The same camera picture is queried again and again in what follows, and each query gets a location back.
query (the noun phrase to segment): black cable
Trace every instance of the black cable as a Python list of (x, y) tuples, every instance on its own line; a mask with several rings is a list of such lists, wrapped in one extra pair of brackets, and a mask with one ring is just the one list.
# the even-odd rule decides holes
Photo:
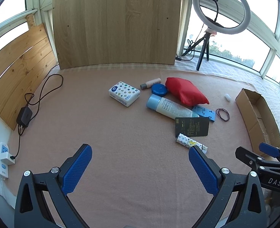
[[(61, 76), (61, 78), (62, 78), (61, 85), (59, 85), (58, 87), (52, 89), (51, 91), (49, 91), (48, 93), (46, 93), (43, 97), (41, 97), (41, 96), (42, 96), (43, 89), (44, 89), (44, 87), (45, 87), (45, 84), (47, 83), (48, 79), (49, 79), (51, 76), (54, 76), (54, 75)], [(38, 114), (39, 108), (40, 108), (40, 102), (41, 102), (41, 100), (42, 100), (46, 95), (50, 94), (52, 91), (57, 90), (58, 88), (60, 88), (60, 87), (63, 85), (63, 80), (64, 80), (64, 78), (63, 78), (63, 76), (60, 75), (60, 74), (52, 74), (52, 75), (48, 76), (47, 80), (45, 81), (45, 83), (44, 83), (44, 85), (43, 85), (43, 87), (42, 87), (42, 89), (41, 89), (39, 100), (38, 100), (38, 102), (36, 102), (36, 103), (33, 103), (33, 104), (30, 103), (31, 99), (35, 96), (34, 93), (25, 93), (24, 98), (25, 98), (25, 100), (26, 100), (26, 102), (27, 102), (26, 106), (28, 106), (28, 105), (36, 105), (36, 104), (39, 104), (36, 114), (30, 119), (30, 121), (31, 121), (33, 118), (35, 118), (36, 115)], [(30, 97), (29, 100), (26, 99), (26, 95), (27, 95), (27, 94), (31, 94), (31, 97)], [(22, 136), (22, 134), (24, 133), (26, 127), (23, 128), (23, 131), (22, 131), (22, 132), (21, 132), (21, 126), (19, 125), (19, 126), (17, 127), (17, 133), (19, 134), (19, 146), (18, 146), (18, 149), (17, 149), (17, 154), (16, 154), (15, 156), (10, 156), (11, 159), (15, 159), (15, 158), (17, 157), (17, 155), (19, 154), (21, 136)]]
[(215, 19), (214, 19), (214, 22), (216, 22), (217, 17), (218, 17), (218, 13), (219, 13), (219, 7), (218, 7), (218, 3), (217, 3), (217, 1), (216, 1), (216, 0), (214, 0), (214, 2), (216, 3), (216, 8), (217, 8), (216, 17), (215, 17)]
[[(227, 118), (227, 119), (222, 118), (221, 115), (220, 115), (220, 111), (223, 111), (223, 112), (227, 115), (228, 118)], [(228, 111), (225, 110), (225, 109), (222, 109), (222, 108), (217, 109), (217, 110), (216, 110), (216, 114), (217, 114), (217, 116), (219, 116), (219, 118), (220, 118), (222, 121), (224, 121), (224, 122), (227, 122), (228, 120), (230, 120), (230, 114), (229, 114)]]
[[(47, 83), (48, 79), (49, 79), (51, 76), (54, 76), (54, 75), (61, 76), (61, 78), (62, 78), (61, 85), (59, 85), (58, 87), (52, 89), (51, 91), (49, 91), (48, 93), (46, 93), (43, 97), (41, 97), (41, 96), (42, 96), (43, 89), (44, 89), (44, 87), (45, 87), (45, 84)], [(27, 102), (27, 105), (36, 105), (36, 104), (39, 104), (36, 114), (30, 119), (30, 121), (31, 121), (33, 118), (35, 118), (36, 115), (38, 114), (39, 108), (40, 108), (40, 102), (41, 102), (41, 100), (42, 100), (46, 95), (50, 94), (52, 91), (59, 89), (59, 88), (63, 85), (63, 80), (64, 80), (64, 78), (63, 78), (63, 76), (60, 75), (60, 74), (52, 74), (52, 75), (48, 76), (48, 78), (46, 79), (46, 81), (45, 81), (45, 83), (44, 83), (44, 85), (43, 85), (43, 87), (42, 87), (42, 89), (41, 89), (40, 96), (39, 96), (39, 100), (38, 100), (36, 103), (33, 103), (33, 104), (30, 103), (31, 99), (35, 96), (33, 93), (25, 93), (24, 98), (25, 98), (25, 100), (26, 100), (26, 102)], [(26, 99), (26, 95), (27, 95), (27, 94), (31, 94), (31, 97), (30, 97), (29, 101), (27, 101), (27, 99)]]
[[(204, 24), (202, 24), (201, 30), (200, 30), (200, 32), (199, 32), (199, 34), (198, 34), (198, 36), (197, 36), (195, 42), (197, 41), (197, 39), (198, 39), (200, 33), (202, 32), (203, 26), (204, 26)], [(189, 40), (189, 39), (188, 39), (188, 40), (187, 40), (187, 43), (189, 44), (189, 46), (188, 46), (185, 50), (188, 51), (188, 50), (192, 47), (192, 45), (195, 44), (195, 42), (194, 42), (193, 40)], [(194, 58), (194, 56), (195, 56), (195, 49), (191, 50), (191, 51), (188, 53), (188, 55), (192, 54), (192, 51), (193, 51), (193, 57), (192, 57), (191, 59), (189, 59), (189, 60), (183, 60), (183, 59), (182, 59), (182, 60), (183, 60), (183, 61), (186, 61), (186, 62), (187, 62), (187, 61), (190, 61), (190, 60), (193, 60), (193, 58)]]
[(57, 67), (57, 66), (59, 66), (59, 64), (53, 66), (53, 67), (48, 71), (48, 73), (46, 74), (45, 78), (49, 75), (50, 71), (51, 71), (54, 67)]

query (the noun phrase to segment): black charger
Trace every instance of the black charger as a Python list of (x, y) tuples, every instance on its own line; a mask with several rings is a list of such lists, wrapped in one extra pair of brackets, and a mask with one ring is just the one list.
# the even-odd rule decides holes
[(22, 107), (20, 109), (19, 115), (17, 116), (17, 124), (21, 127), (28, 127), (28, 124), (30, 122), (32, 116), (32, 111), (28, 106)]

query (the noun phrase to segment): lotion bottle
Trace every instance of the lotion bottle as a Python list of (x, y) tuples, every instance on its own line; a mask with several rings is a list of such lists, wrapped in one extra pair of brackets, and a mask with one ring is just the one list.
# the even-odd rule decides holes
[(150, 96), (146, 103), (146, 107), (172, 119), (175, 119), (176, 117), (199, 117), (199, 115), (188, 108), (154, 94)]

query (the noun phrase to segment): tree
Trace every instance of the tree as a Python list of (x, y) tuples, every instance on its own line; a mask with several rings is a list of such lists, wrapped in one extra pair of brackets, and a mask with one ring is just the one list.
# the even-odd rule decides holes
[[(195, 47), (195, 50), (201, 51), (202, 45), (197, 45)], [(224, 58), (227, 58), (229, 60), (233, 60), (235, 62), (238, 62), (242, 65), (248, 66), (250, 68), (254, 65), (253, 59), (242, 59), (240, 56), (233, 56), (232, 53), (229, 50), (220, 51), (219, 48), (215, 45), (209, 46), (209, 53), (217, 56), (221, 56)]]

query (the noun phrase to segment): electrical outlet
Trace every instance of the electrical outlet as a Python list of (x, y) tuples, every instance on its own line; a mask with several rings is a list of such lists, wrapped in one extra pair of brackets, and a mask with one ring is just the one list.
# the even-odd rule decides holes
[(9, 153), (8, 145), (0, 143), (0, 175), (4, 178), (8, 178), (8, 165), (14, 164), (15, 160), (10, 158), (12, 156)]
[(8, 148), (2, 145), (2, 153), (8, 152)]

